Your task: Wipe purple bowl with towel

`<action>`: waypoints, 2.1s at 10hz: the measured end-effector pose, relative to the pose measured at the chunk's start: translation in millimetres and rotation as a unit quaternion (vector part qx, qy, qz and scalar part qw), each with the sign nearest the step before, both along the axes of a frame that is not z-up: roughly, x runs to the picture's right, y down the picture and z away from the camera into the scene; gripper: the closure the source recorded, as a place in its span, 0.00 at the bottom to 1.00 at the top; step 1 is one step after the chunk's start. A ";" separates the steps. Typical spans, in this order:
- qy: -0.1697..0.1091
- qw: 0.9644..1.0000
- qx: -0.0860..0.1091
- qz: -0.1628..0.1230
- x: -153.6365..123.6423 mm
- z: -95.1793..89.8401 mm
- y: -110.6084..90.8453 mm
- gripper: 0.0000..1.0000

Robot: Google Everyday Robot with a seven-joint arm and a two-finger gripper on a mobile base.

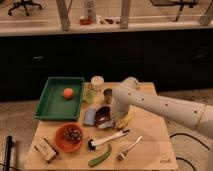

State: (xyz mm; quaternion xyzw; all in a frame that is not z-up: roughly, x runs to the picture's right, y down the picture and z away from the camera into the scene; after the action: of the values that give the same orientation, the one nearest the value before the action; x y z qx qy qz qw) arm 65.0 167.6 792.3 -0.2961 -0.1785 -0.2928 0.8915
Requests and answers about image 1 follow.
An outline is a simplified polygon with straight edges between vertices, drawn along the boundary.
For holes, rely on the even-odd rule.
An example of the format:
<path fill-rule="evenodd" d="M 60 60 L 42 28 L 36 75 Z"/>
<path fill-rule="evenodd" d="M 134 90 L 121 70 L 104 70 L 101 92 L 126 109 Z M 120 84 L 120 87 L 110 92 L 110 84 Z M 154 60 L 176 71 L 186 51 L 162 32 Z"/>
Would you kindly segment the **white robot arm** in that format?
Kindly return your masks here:
<path fill-rule="evenodd" d="M 116 122 L 124 119 L 130 106 L 135 106 L 196 130 L 213 140 L 213 106 L 146 94 L 139 88 L 139 81 L 134 77 L 128 77 L 112 89 L 114 101 L 111 115 Z"/>

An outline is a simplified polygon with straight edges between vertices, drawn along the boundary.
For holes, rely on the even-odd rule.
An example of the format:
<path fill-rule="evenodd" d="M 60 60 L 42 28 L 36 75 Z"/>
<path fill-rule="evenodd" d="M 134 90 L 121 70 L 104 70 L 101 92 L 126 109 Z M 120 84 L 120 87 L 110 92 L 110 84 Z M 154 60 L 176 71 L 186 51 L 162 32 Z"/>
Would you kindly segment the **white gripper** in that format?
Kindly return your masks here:
<path fill-rule="evenodd" d="M 129 106 L 118 101 L 114 101 L 111 106 L 111 116 L 115 123 L 122 120 L 129 112 Z"/>

